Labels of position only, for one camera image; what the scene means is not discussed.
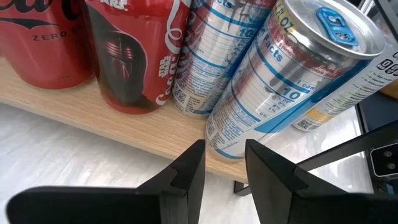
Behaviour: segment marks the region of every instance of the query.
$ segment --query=blue pull tab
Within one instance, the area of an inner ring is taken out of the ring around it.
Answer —
[[[338,12],[328,7],[321,7],[318,9],[317,16],[333,42],[350,46],[359,45],[346,20]]]

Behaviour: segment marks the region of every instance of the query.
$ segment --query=red can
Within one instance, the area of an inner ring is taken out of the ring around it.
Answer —
[[[0,51],[25,82],[61,89],[92,77],[78,1],[0,2]]]
[[[101,94],[114,109],[144,114],[170,95],[190,0],[85,0]]]

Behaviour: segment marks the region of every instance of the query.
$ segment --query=white and blue can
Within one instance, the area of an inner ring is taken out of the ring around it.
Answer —
[[[275,0],[193,0],[174,81],[174,103],[207,117]]]
[[[246,139],[287,127],[383,49],[374,23],[344,0],[278,0],[208,118],[207,150],[240,161]]]

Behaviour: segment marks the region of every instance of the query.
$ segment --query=shelf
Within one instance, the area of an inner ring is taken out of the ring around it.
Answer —
[[[0,103],[169,159],[204,138],[205,121],[182,116],[170,101],[149,114],[123,114],[103,101],[94,80],[67,90],[43,90],[23,82],[4,58],[0,58]],[[227,164],[207,154],[206,170],[247,183],[244,162]]]

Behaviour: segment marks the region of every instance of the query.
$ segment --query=can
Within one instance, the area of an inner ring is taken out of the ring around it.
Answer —
[[[179,111],[206,118],[275,0],[193,0],[174,83]]]
[[[1,2],[0,51],[25,82],[62,89],[93,77],[79,2]]]
[[[206,148],[244,158],[381,54],[382,34],[346,1],[278,0],[206,123]]]
[[[398,12],[398,1],[392,3]],[[313,131],[366,97],[398,79],[398,43],[380,13],[372,18],[386,40],[383,53],[364,70],[296,120],[292,125],[305,132]]]
[[[190,0],[85,0],[101,94],[112,108],[144,114],[171,94]]]

